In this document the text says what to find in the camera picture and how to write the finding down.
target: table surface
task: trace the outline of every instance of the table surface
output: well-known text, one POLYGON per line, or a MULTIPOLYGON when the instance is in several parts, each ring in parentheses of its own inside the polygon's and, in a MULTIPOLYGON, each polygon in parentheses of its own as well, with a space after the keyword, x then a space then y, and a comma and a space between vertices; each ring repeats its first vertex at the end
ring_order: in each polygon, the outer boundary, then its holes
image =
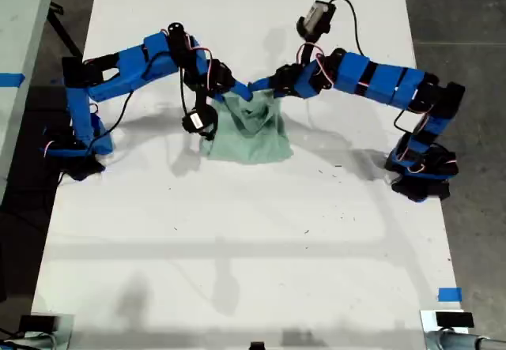
MULTIPOLYGON (((313 2, 95 0, 85 58, 180 21, 253 81, 293 61, 313 2)), ((352 2, 362 49, 414 66, 405 0, 352 2)), ((320 44, 355 51, 346 5, 320 44)), ((124 99, 100 105, 105 126, 124 99)), ((455 286, 440 202, 378 167, 398 112, 337 91, 282 110, 294 156, 244 166, 198 155, 178 76, 138 90, 106 172, 58 189, 33 311, 75 314, 73 348, 423 348, 419 310, 459 305, 436 297, 455 286)))
POLYGON ((22 73, 20 88, 0 88, 0 201, 51 0, 0 0, 0 73, 22 73))

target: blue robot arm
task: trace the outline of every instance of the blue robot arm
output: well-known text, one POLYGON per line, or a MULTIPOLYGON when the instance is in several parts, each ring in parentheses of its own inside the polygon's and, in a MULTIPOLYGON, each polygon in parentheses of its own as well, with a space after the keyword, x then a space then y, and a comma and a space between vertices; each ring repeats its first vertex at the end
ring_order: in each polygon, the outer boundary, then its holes
POLYGON ((374 63, 363 55, 336 49, 330 56, 320 57, 319 63, 314 60, 305 65, 286 65, 275 75, 251 84, 253 90, 265 88, 272 88, 279 97, 303 99, 335 88, 402 111, 423 114, 413 133, 405 132, 391 151, 385 168, 400 174, 392 189, 414 201, 433 195, 449 196, 447 181, 459 169, 455 154, 435 140, 459 109, 465 91, 461 85, 449 83, 442 87, 430 73, 374 63))
POLYGON ((135 90, 180 70, 181 77, 184 72, 185 84, 197 96, 194 109, 185 111, 183 127, 212 139, 217 129, 217 113, 206 103, 206 97, 222 100, 222 94, 227 91, 246 100, 252 97, 247 87, 232 77, 225 64, 217 59, 206 59, 202 47, 178 23, 169 25, 167 31, 146 37, 141 45, 115 54, 85 62, 75 57, 63 58, 62 68, 72 127, 48 130, 44 153, 58 157, 62 170, 76 180, 103 171, 104 167, 94 156, 112 152, 111 128, 106 130, 97 113, 90 112, 90 100, 99 103, 130 93, 124 112, 135 90), (209 77, 211 66, 213 72, 209 77), (116 74, 104 80, 103 72, 111 69, 117 69, 116 74))

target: fabric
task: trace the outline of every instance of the fabric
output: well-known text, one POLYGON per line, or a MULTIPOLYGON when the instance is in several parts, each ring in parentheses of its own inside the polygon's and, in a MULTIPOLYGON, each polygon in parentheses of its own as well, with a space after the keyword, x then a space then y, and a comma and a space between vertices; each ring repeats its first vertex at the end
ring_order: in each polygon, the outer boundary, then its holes
POLYGON ((291 157, 281 99, 274 98, 272 89, 253 92, 249 102, 233 92, 223 97, 223 103, 213 101, 218 129, 213 141, 201 141, 202 154, 211 160, 243 164, 279 162, 291 157))

